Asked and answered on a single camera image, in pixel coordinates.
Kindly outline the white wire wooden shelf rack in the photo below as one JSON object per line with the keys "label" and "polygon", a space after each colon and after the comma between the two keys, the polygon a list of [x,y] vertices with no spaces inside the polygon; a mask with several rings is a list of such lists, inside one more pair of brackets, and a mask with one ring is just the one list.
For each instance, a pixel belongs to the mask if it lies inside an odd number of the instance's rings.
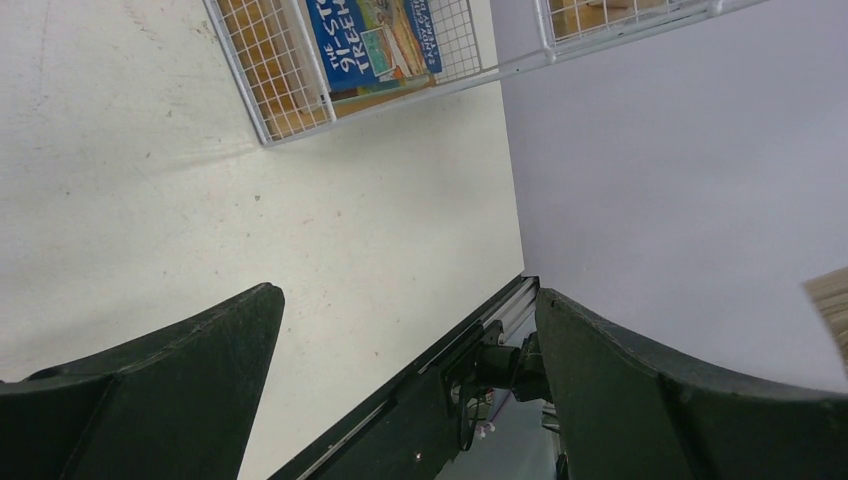
{"label": "white wire wooden shelf rack", "polygon": [[467,1],[209,1],[259,142],[327,131],[739,11],[742,1],[536,1],[536,48],[485,65]]}

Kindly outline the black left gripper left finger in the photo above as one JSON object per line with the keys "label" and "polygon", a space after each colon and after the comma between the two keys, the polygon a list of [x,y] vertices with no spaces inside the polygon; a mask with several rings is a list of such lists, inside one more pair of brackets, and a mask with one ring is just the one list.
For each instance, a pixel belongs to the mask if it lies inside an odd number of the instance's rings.
{"label": "black left gripper left finger", "polygon": [[234,479],[285,306],[256,285],[1,387],[5,479]]}

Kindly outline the pink book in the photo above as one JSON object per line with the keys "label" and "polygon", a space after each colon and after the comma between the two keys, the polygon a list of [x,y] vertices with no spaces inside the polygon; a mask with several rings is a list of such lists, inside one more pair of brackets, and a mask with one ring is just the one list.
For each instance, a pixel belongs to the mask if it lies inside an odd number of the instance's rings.
{"label": "pink book", "polygon": [[847,268],[842,267],[802,284],[815,311],[828,327],[843,368],[847,370]]}

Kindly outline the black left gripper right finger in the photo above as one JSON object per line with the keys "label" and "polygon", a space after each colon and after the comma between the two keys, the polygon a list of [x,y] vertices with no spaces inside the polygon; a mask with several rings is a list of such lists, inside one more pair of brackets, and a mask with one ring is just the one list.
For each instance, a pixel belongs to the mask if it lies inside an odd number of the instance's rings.
{"label": "black left gripper right finger", "polygon": [[543,289],[536,327],[573,479],[843,479],[847,398],[694,358]]}

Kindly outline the yellow Brideshead Revisited book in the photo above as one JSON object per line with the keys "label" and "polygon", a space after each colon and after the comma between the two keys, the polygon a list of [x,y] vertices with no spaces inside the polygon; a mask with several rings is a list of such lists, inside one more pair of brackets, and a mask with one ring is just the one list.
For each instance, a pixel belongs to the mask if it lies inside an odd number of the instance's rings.
{"label": "yellow Brideshead Revisited book", "polygon": [[331,92],[330,99],[335,106],[361,110],[418,92],[434,84],[435,77],[432,74],[421,75]]}

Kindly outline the blue 91-storey treehouse book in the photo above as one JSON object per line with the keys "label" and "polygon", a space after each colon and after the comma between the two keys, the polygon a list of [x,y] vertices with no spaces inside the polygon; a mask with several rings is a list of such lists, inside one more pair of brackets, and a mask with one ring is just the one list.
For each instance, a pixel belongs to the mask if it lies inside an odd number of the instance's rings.
{"label": "blue 91-storey treehouse book", "polygon": [[427,1],[314,0],[299,6],[330,92],[443,71]]}

